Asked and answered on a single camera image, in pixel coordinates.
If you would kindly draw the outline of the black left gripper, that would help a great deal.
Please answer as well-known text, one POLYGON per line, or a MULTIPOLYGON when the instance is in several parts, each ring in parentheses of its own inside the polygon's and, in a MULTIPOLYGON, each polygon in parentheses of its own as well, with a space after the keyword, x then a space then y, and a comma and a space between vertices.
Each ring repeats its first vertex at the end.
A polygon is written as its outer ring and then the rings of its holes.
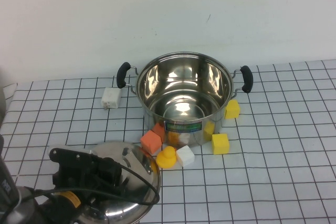
POLYGON ((111 158, 53 158, 52 161, 59 165, 53 174, 54 195, 68 200, 105 199, 100 178, 112 193, 124 192, 129 183, 129 177, 121 175, 121 167, 111 158))

